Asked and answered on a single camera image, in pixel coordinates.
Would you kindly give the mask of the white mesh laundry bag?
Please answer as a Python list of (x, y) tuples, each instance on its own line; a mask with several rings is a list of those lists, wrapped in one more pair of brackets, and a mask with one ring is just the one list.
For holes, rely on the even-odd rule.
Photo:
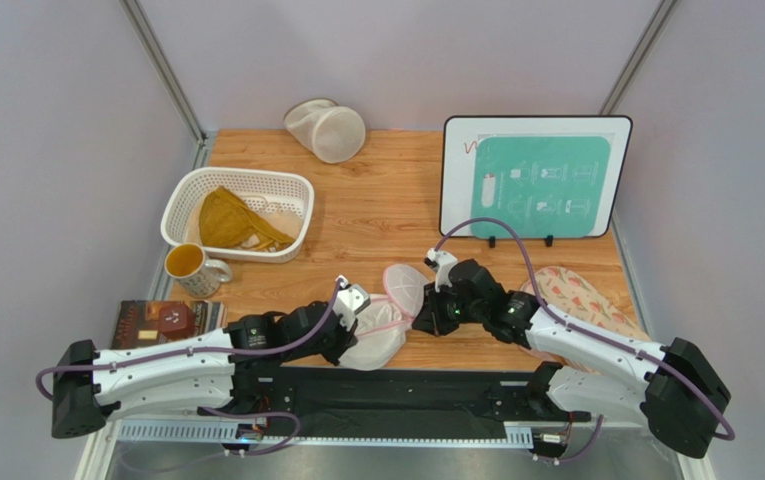
[(383, 294), (371, 294), (370, 304), (357, 316), (356, 344), (339, 358), (339, 365), (358, 371), (386, 366), (405, 344), (406, 332), (420, 312), (429, 279), (406, 264), (383, 272)]

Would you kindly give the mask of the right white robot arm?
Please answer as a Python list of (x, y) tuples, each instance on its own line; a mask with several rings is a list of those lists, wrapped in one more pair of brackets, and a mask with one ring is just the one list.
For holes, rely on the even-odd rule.
[(424, 287), (414, 329), (444, 336), (479, 324), (502, 343), (586, 366), (542, 364), (530, 387), (537, 400), (645, 426), (665, 446), (696, 459), (713, 439), (734, 438), (724, 419), (731, 393), (696, 344), (676, 337), (664, 345), (588, 325), (534, 294), (505, 289), (473, 259), (441, 251), (424, 262), (435, 278)]

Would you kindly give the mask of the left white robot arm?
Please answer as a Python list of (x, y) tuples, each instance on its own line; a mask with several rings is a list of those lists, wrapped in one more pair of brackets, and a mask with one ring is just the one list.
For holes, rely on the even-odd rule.
[(222, 329), (171, 343), (99, 350), (90, 340), (69, 345), (58, 364), (38, 374), (52, 402), (51, 435), (76, 438), (107, 422), (143, 413), (198, 410), (252, 412), (258, 378), (282, 364), (321, 355), (338, 364), (356, 345), (357, 317), (367, 298), (342, 291), (289, 314), (247, 315)]

